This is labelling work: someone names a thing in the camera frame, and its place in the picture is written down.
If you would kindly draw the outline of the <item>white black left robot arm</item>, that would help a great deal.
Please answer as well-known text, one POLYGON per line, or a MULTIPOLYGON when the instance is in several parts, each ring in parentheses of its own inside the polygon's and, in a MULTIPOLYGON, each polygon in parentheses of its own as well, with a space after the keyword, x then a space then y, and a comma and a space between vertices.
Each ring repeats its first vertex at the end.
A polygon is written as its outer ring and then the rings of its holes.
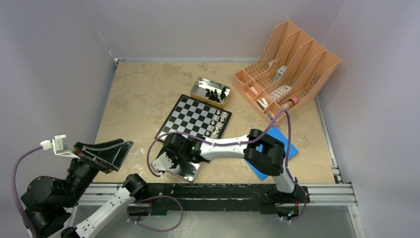
POLYGON ((99 172, 109 174, 118 171, 132 146, 132 141, 123 139, 99 144, 77 142, 70 151, 65 135, 42 141, 38 150, 52 149, 55 155, 72 160, 65 179, 39 176, 29 183, 17 202, 30 237, 49 238, 60 231, 63 238, 93 238, 117 212, 133 202, 145 201, 147 183, 138 174, 129 175, 112 198, 94 214, 74 227, 64 226, 71 216, 67 209, 79 204, 99 172))

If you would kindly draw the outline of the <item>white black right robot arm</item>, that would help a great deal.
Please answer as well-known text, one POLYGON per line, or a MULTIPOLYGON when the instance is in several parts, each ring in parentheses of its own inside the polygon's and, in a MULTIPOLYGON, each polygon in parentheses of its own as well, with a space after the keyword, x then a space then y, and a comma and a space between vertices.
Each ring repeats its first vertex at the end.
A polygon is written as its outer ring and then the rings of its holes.
POLYGON ((216 159, 244 159, 259 172, 271 176, 279 198, 291 201, 298 194, 293 177, 286 168, 285 145, 265 131, 251 129, 249 134, 236 138, 199 138, 184 132, 165 136, 160 155, 151 163, 157 172, 175 169, 180 162, 210 162, 216 159))

